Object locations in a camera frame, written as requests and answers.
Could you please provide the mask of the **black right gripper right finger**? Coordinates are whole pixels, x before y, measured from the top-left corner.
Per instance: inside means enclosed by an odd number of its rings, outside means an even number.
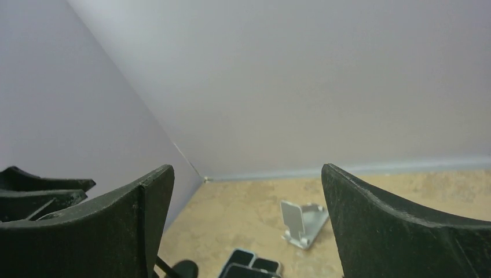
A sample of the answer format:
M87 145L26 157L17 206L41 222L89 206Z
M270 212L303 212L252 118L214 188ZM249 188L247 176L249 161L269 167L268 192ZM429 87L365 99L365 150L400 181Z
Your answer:
M490 222L412 202L331 163L321 179L344 277L490 276Z

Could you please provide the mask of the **purple case phone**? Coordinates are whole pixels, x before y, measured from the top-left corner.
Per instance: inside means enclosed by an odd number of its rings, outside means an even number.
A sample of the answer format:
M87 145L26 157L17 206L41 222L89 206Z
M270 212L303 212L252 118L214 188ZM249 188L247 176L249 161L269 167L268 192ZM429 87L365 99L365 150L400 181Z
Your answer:
M229 265L223 278L282 278L281 275L263 269L252 268L249 266L231 264Z

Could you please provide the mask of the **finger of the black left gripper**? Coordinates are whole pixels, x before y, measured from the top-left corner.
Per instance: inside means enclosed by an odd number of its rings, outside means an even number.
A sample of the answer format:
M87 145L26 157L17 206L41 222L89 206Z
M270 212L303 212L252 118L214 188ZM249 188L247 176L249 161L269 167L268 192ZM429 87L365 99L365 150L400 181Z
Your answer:
M9 191L82 190L87 192L96 185L92 179L43 178L11 166L1 172L1 189Z
M74 206L87 198L80 189L48 191L1 190L1 222L36 221L44 215Z

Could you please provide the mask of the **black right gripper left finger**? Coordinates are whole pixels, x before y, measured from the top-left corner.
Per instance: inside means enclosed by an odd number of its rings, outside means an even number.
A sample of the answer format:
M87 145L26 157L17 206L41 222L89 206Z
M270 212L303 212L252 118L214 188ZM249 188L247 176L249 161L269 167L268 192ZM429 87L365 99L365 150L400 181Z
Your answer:
M174 169L39 220L1 225L2 277L152 277Z

